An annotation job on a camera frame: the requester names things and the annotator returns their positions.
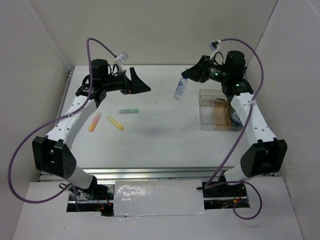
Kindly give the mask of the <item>clear blue cap glue bottle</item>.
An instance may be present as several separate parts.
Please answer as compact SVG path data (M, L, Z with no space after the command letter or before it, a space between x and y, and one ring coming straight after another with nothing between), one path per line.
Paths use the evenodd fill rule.
M182 77L179 82L178 82L178 85L176 87L176 90L175 90L175 93L173 95L173 97L176 99L176 100L180 100L186 90L186 87L187 87L187 84L188 84L188 79L186 77Z

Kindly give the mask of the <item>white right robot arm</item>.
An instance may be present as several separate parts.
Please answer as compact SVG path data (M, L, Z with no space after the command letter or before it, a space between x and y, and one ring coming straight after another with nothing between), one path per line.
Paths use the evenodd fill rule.
M253 177L279 172L288 149L286 141L278 139L265 121L254 98L255 91L244 78L245 64L244 53L231 50L223 64L203 55L196 65L181 74L198 83L208 80L220 83L228 101L228 114L237 114L241 134L247 137L249 148L240 163L220 176L218 190L223 196L230 196L237 184Z

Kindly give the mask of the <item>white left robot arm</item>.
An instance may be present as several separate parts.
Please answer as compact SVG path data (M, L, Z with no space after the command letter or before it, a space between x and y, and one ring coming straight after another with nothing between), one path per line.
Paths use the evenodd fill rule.
M127 77L125 70L118 64L110 66L104 59L90 62L89 75L83 79L68 111L60 120L56 120L56 126L44 137L37 136L32 141L37 170L75 185L88 200L97 197L97 178L77 165L71 152L72 144L108 92L120 91L124 95L134 95L151 91L133 67L129 69L129 73L130 77Z

